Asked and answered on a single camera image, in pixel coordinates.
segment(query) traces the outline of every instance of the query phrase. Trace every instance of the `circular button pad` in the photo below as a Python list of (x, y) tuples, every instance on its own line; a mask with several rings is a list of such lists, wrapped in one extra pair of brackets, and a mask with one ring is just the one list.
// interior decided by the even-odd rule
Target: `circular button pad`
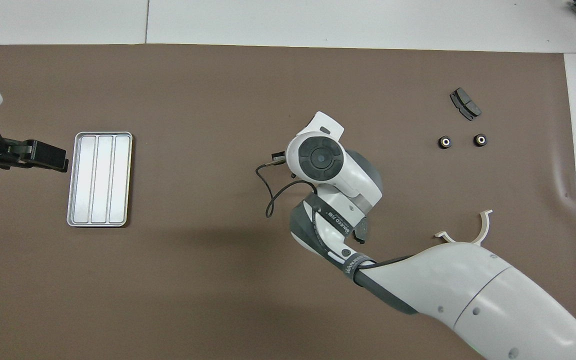
[(325, 136), (314, 136), (299, 146), (299, 164), (309, 178), (325, 182), (339, 174), (344, 156), (336, 141)]

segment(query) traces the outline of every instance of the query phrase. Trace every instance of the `white curved bracket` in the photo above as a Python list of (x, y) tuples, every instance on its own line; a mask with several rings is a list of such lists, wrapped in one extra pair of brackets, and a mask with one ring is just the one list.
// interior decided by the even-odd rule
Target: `white curved bracket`
[[(489, 214), (491, 212), (492, 212), (492, 210), (485, 210), (485, 211), (482, 211), (479, 213), (481, 215), (481, 231), (479, 231), (479, 235), (477, 235), (477, 237), (470, 242), (471, 244), (482, 246), (482, 241), (484, 241), (484, 239), (486, 239), (486, 235), (488, 235), (488, 232), (490, 230)], [(450, 237), (450, 235), (448, 235), (448, 233), (446, 231), (437, 232), (434, 235), (434, 237), (435, 238), (443, 238), (445, 241), (447, 241), (449, 243), (456, 243), (457, 242), (452, 237)]]

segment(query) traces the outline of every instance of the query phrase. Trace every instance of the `silver rectangular tray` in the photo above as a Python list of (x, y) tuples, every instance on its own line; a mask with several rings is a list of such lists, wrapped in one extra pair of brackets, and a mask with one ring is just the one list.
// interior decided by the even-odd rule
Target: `silver rectangular tray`
[(132, 155), (130, 132), (80, 132), (75, 136), (68, 225), (117, 227), (126, 223)]

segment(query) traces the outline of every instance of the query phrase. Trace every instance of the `small black wheel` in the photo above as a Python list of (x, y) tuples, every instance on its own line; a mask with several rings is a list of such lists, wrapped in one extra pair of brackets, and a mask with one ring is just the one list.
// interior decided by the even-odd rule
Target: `small black wheel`
[(472, 141), (475, 143), (476, 146), (485, 146), (488, 143), (488, 139), (486, 138), (486, 134), (476, 134), (473, 137)]
[(453, 146), (453, 142), (450, 140), (450, 137), (448, 137), (448, 136), (439, 137), (438, 143), (439, 143), (439, 148), (442, 148), (442, 149), (448, 149), (451, 146)]

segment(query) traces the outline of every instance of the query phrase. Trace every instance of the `brown table surface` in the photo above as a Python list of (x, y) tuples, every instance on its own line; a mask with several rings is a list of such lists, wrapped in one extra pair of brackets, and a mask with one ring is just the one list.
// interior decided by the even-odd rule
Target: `brown table surface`
[[(576, 317), (566, 86), (561, 54), (0, 45), (2, 136), (71, 159), (78, 132), (135, 139), (124, 228), (66, 224), (70, 173), (0, 170), (0, 359), (479, 359), (299, 246), (288, 219), (306, 186), (265, 219), (253, 170), (318, 110), (383, 178), (355, 249), (388, 260), (441, 230), (469, 241), (492, 209), (485, 248)], [(482, 116), (459, 114), (458, 87)], [(291, 180), (263, 171), (274, 189)]]

